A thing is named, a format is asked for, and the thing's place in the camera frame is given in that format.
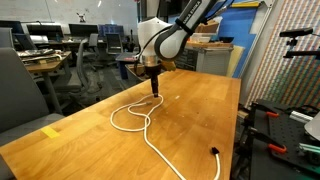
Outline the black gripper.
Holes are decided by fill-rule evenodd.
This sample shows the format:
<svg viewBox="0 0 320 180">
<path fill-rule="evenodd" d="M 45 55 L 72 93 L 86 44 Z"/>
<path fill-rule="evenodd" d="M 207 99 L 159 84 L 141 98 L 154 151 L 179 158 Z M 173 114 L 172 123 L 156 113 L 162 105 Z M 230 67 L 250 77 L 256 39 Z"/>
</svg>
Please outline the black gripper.
<svg viewBox="0 0 320 180">
<path fill-rule="evenodd" d="M 159 97 L 158 93 L 158 75 L 161 73 L 161 66 L 154 66 L 147 68 L 149 76 L 151 77 L 151 86 L 153 89 L 154 98 Z"/>
</svg>

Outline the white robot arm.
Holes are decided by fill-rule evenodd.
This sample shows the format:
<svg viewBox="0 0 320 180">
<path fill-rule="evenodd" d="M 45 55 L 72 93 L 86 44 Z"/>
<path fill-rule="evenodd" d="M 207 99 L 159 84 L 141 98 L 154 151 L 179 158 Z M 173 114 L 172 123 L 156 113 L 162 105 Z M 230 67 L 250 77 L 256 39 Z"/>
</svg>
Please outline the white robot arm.
<svg viewBox="0 0 320 180">
<path fill-rule="evenodd" d="M 207 24 L 227 8 L 227 0 L 190 0 L 173 24 L 158 17 L 150 17 L 138 23 L 140 52 L 134 60 L 145 67 L 151 78 L 154 97 L 159 97 L 158 75 L 164 62 L 174 62 L 183 52 L 189 37 L 199 24 Z"/>
</svg>

